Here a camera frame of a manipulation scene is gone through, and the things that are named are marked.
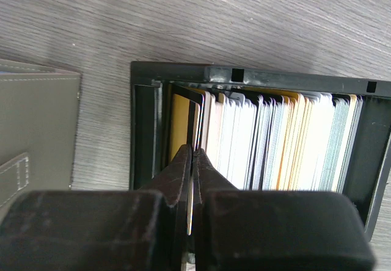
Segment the black card box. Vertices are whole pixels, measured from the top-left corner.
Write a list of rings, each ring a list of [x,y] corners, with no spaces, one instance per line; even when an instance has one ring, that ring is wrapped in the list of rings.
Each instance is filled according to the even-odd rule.
[[[260,87],[356,94],[364,98],[343,193],[373,235],[390,172],[390,82],[222,65],[144,62],[130,65],[130,188],[148,183],[169,161],[170,87]]]

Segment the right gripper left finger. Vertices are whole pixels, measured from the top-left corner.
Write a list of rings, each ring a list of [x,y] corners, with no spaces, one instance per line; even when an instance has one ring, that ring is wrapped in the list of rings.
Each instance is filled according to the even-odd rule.
[[[2,270],[184,270],[192,148],[132,191],[31,191],[1,223]]]

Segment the grey leather card holder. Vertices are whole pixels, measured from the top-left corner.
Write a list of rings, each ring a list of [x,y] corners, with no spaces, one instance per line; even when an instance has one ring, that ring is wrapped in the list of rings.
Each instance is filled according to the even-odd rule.
[[[1,217],[32,190],[68,190],[81,75],[1,60]]]

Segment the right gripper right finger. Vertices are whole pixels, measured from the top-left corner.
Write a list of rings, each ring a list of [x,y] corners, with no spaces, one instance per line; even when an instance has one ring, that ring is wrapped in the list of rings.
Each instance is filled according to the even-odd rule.
[[[239,190],[193,155],[197,270],[372,270],[375,256],[342,194]]]

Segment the gold credit card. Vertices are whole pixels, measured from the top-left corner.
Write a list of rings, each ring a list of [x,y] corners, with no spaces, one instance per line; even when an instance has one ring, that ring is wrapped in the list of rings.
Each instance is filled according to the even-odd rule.
[[[172,160],[182,145],[193,151],[200,148],[205,96],[198,90],[172,86],[169,159]]]

